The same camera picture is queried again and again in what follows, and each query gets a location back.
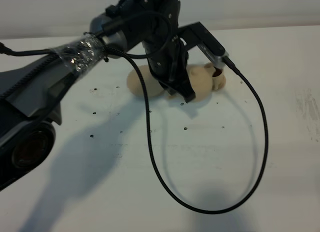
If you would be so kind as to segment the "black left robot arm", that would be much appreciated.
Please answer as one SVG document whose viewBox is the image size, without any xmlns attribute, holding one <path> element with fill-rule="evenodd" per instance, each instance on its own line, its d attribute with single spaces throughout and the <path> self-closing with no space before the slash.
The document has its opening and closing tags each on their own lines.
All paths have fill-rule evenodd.
<svg viewBox="0 0 320 232">
<path fill-rule="evenodd" d="M 188 52 L 179 38 L 178 0 L 119 0 L 94 18 L 88 33 L 51 49 L 0 52 L 39 56 L 19 69 L 0 74 L 0 187 L 5 189 L 39 166 L 61 124 L 61 100 L 100 61 L 137 58 L 129 51 L 143 44 L 151 74 L 186 102 L 196 94 L 187 74 Z"/>
</svg>

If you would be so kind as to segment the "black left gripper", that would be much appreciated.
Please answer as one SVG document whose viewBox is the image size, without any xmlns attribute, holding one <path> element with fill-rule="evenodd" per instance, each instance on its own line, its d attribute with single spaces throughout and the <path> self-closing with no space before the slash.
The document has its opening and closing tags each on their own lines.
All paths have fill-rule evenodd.
<svg viewBox="0 0 320 232">
<path fill-rule="evenodd" d="M 195 99 L 187 71 L 188 52 L 178 36 L 174 36 L 163 50 L 162 41 L 152 36 L 142 42 L 152 76 L 171 96 L 180 95 L 186 103 Z"/>
</svg>

